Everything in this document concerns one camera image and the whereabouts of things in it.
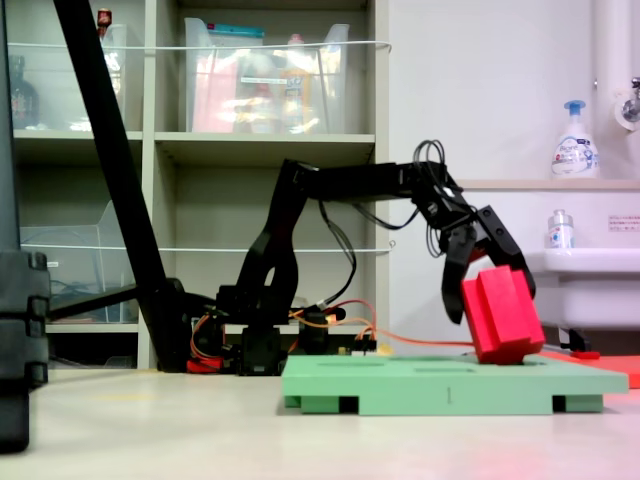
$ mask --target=green foam board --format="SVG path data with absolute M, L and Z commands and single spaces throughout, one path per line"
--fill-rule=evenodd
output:
M 628 391 L 622 373 L 532 355 L 522 365 L 447 357 L 290 356 L 285 407 L 360 415 L 528 415 L 601 412 L 602 395 Z

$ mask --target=pump bottle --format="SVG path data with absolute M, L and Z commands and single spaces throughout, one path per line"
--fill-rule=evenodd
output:
M 580 110 L 585 107 L 582 100 L 564 104 L 569 110 L 569 125 L 560 137 L 551 163 L 553 178 L 598 178 L 600 157 L 593 138 L 582 123 Z

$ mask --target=black robotic arm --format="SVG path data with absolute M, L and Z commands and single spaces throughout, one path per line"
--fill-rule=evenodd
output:
M 418 147 L 418 152 L 426 143 Z M 446 255 L 442 299 L 447 315 L 456 324 L 461 322 L 464 313 L 461 288 L 469 264 L 485 255 L 495 265 L 522 270 L 531 295 L 535 294 L 533 276 L 505 226 L 491 207 L 477 210 L 465 201 L 462 188 L 449 176 L 443 162 L 318 169 L 286 160 L 267 223 L 245 258 L 237 284 L 222 286 L 217 296 L 218 308 L 229 313 L 225 323 L 248 325 L 243 333 L 243 351 L 252 350 L 265 335 L 276 335 L 273 343 L 277 343 L 277 330 L 273 326 L 288 322 L 298 284 L 293 230 L 309 198 L 354 204 L 411 199 L 428 226 L 439 232 L 439 247 Z M 266 286 L 271 269 L 273 281 Z M 266 352 L 263 354 L 258 357 L 269 356 Z M 255 365 L 249 361 L 248 354 L 245 357 L 241 360 L 241 371 L 251 374 Z M 259 367 L 261 373 L 270 370 L 263 367 Z

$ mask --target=clear plastic bin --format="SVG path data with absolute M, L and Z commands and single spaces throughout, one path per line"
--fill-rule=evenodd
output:
M 201 20 L 185 19 L 190 132 L 346 133 L 349 25 L 321 47 L 216 49 Z
M 51 306 L 134 283 L 113 204 L 97 225 L 22 227 L 22 248 L 47 256 Z M 135 323 L 135 300 L 58 320 L 59 323 Z
M 126 25 L 112 25 L 103 48 L 111 83 L 128 130 L 142 127 L 144 51 Z M 14 128 L 91 131 L 71 58 L 66 48 L 9 46 Z

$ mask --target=white floor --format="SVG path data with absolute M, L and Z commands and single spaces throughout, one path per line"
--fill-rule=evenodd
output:
M 2 480 L 640 478 L 640 391 L 604 414 L 301 416 L 279 378 L 53 372 Z

